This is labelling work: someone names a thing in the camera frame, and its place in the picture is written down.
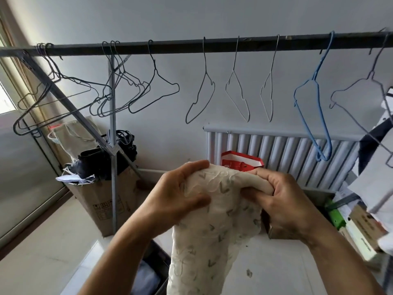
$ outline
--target metal rack frame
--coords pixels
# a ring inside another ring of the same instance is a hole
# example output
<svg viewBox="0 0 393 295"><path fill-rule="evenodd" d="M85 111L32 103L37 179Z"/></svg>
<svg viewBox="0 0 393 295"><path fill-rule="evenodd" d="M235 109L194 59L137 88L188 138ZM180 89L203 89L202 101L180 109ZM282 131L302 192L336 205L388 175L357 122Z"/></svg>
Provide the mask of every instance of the metal rack frame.
<svg viewBox="0 0 393 295"><path fill-rule="evenodd" d="M392 32L367 32L367 33L342 33L335 34L331 49L371 49L380 48L386 35L389 34L385 47L393 48ZM277 51L300 51L300 50L321 50L326 49L329 44L330 34L315 35L296 35L296 36L280 36ZM277 36L269 37L245 37L245 38L229 38L229 39L205 39L204 51L206 53L223 53L233 52L238 41L238 52L249 51L274 51L277 45ZM157 41L150 42L151 54L176 54L176 53L203 53L203 39L198 40L175 40L175 41ZM71 44L71 45L53 45L46 49L48 56L86 56L86 55L105 55L111 54L111 46L103 46L100 44ZM117 54L149 54L148 42L127 42L116 44ZM128 156L115 143L116 138L116 115L111 115L111 144L109 145L101 137L101 135L92 127L86 118L78 111L65 94L53 83L44 70L32 58L40 56L35 46L27 46L24 48L8 47L0 48L0 57L18 57L33 74L45 85L49 86L50 92L57 98L64 107L73 112L72 115L78 120L84 128L96 139L97 143L105 149L111 156L112 167L112 212L113 212L113 231L117 230L116 217L116 178L117 178L117 160L116 154L120 152L127 160L131 168L136 174L142 178L142 175L131 162ZM110 86L111 110L115 109L115 74L114 55L111 55L109 63L109 73L111 75Z"/></svg>

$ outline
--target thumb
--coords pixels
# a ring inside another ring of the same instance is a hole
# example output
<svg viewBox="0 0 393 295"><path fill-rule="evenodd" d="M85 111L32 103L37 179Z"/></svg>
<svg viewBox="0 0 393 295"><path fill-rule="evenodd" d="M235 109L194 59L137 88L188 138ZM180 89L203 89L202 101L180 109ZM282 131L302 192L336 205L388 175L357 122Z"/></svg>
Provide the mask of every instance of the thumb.
<svg viewBox="0 0 393 295"><path fill-rule="evenodd" d="M255 204L259 204L264 210L269 212L269 208L273 202L273 197L271 195L267 195L253 187L242 188L240 194L243 198Z"/></svg>
<svg viewBox="0 0 393 295"><path fill-rule="evenodd" d="M194 197L185 198L185 205L188 212L206 207L210 202L210 196L205 193L199 193Z"/></svg>

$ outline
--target person's right hand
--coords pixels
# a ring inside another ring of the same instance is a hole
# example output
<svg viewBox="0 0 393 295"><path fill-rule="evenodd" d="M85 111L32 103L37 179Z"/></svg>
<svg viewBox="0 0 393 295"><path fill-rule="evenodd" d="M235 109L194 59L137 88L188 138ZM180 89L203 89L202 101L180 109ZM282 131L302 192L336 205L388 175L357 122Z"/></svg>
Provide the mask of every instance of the person's right hand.
<svg viewBox="0 0 393 295"><path fill-rule="evenodd" d="M296 234L303 242L307 242L311 234L331 226L292 175L263 168L249 173L268 180L274 188L273 196L254 188L243 188L241 192L244 198L259 204L269 214L272 226L280 226Z"/></svg>

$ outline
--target window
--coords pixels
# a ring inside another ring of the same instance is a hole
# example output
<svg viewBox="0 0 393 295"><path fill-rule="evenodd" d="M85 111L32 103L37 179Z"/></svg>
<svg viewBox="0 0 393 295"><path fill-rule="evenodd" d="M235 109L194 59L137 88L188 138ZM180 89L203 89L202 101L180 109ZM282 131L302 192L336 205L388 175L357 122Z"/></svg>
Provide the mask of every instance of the window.
<svg viewBox="0 0 393 295"><path fill-rule="evenodd" d="M15 110L15 106L8 96L8 93L0 83L0 114Z"/></svg>

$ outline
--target person's left hand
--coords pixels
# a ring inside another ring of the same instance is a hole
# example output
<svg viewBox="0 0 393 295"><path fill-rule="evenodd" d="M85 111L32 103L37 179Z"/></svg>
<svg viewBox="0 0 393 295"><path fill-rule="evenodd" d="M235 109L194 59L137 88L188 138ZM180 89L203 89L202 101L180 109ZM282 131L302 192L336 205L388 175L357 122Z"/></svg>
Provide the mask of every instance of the person's left hand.
<svg viewBox="0 0 393 295"><path fill-rule="evenodd" d="M209 167L208 160L188 162L163 174L144 203L131 216L145 237L152 239L178 224L189 212L210 204L207 194L184 197L180 184L192 173Z"/></svg>

